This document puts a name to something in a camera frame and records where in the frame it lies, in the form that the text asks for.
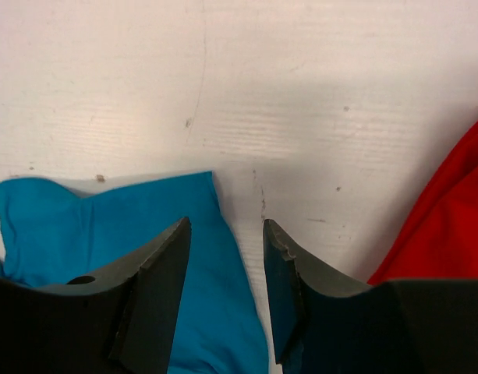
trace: red cloth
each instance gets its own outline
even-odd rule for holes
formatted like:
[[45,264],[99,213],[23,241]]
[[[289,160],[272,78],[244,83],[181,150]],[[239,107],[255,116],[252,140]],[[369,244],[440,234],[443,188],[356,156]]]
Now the red cloth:
[[478,122],[424,189],[369,279],[478,277]]

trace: black plastic part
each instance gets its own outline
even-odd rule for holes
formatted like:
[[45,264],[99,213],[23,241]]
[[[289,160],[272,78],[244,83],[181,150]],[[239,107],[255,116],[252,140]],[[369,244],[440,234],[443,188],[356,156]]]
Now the black plastic part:
[[0,278],[0,373],[165,374],[189,246],[184,218],[68,284]]
[[372,288],[264,222],[274,352],[285,374],[478,373],[478,280]]

